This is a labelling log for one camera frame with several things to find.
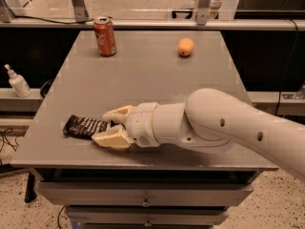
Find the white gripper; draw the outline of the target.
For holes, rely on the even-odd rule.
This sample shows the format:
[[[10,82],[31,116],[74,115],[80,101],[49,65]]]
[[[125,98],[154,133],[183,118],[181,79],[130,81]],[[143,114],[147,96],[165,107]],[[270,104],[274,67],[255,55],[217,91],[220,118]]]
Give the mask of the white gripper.
[[[132,142],[143,148],[158,147],[159,143],[153,134],[153,112],[157,106],[156,102],[142,103],[136,107],[127,105],[104,113],[104,121],[119,125],[94,134],[91,139],[101,147],[115,149],[129,148]]]

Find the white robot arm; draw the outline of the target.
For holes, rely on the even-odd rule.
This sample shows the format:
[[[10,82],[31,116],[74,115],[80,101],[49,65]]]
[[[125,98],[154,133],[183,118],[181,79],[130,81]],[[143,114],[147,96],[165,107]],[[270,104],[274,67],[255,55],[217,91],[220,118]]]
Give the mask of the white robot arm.
[[[92,136],[102,147],[158,147],[173,144],[197,152],[244,146],[305,181],[305,128],[261,112],[216,89],[200,89],[182,103],[141,103],[103,114],[113,122]]]

